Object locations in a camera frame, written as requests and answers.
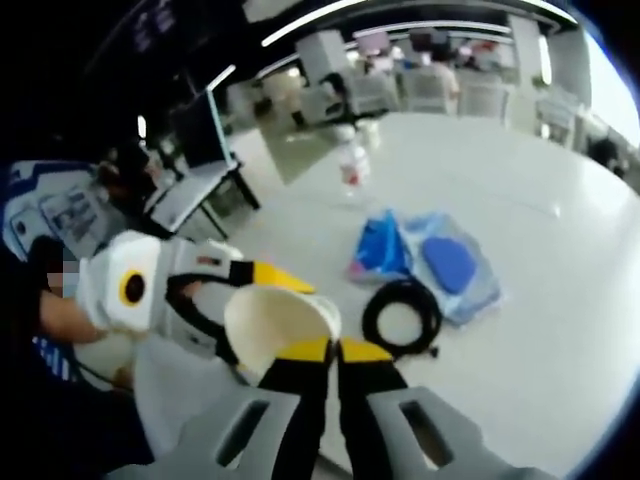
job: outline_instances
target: gray gripper base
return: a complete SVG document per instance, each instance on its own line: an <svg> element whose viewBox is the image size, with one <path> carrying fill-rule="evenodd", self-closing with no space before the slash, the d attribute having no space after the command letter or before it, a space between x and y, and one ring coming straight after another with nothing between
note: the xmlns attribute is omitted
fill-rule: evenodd
<svg viewBox="0 0 640 480"><path fill-rule="evenodd" d="M270 480L280 443L300 397L243 387L190 420L171 453L148 466L130 465L111 480ZM253 418L255 430L249 427ZM238 444L246 443L237 467L227 467Z"/></svg>
<svg viewBox="0 0 640 480"><path fill-rule="evenodd" d="M426 388L410 388L370 395L389 454L393 480L552 480L534 469L515 468L483 445L480 428ZM439 469L424 459L423 449L404 412L418 416L445 455Z"/></svg>

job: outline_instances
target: white cup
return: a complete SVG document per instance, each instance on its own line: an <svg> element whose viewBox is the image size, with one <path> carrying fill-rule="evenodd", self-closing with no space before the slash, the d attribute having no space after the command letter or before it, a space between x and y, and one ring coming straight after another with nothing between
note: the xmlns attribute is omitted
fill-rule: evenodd
<svg viewBox="0 0 640 480"><path fill-rule="evenodd" d="M338 307L327 298L250 285L227 303L224 326L240 364L261 377L278 352L294 343L320 337L337 340L342 321Z"/></svg>

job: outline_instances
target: window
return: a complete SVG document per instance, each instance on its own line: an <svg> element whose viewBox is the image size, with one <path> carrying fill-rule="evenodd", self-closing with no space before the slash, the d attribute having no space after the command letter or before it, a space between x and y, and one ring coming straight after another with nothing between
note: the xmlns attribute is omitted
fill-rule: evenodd
<svg viewBox="0 0 640 480"><path fill-rule="evenodd" d="M640 146L640 120L631 91L598 42L585 33L591 76L591 109L634 147Z"/></svg>

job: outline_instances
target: blue sponge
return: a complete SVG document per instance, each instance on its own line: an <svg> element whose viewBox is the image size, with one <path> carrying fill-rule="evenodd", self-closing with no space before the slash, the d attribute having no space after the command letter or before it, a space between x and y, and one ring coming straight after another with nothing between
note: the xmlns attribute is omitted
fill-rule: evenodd
<svg viewBox="0 0 640 480"><path fill-rule="evenodd" d="M438 284L453 295L462 293L476 273L476 262L469 251L450 238L427 238L422 244L422 256Z"/></svg>

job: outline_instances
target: black cable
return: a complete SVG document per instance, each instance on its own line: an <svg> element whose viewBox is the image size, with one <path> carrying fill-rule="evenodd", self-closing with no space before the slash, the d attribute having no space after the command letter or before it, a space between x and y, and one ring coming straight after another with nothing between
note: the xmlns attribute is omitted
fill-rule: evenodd
<svg viewBox="0 0 640 480"><path fill-rule="evenodd" d="M380 334L380 313L394 303L408 305L420 316L422 333L409 344L393 344ZM427 287L415 279L395 280L380 288L369 301L362 315L362 333L365 340L384 348L395 360L405 355L425 352L435 358L438 356L438 349L431 345L440 332L442 319L438 303Z"/></svg>

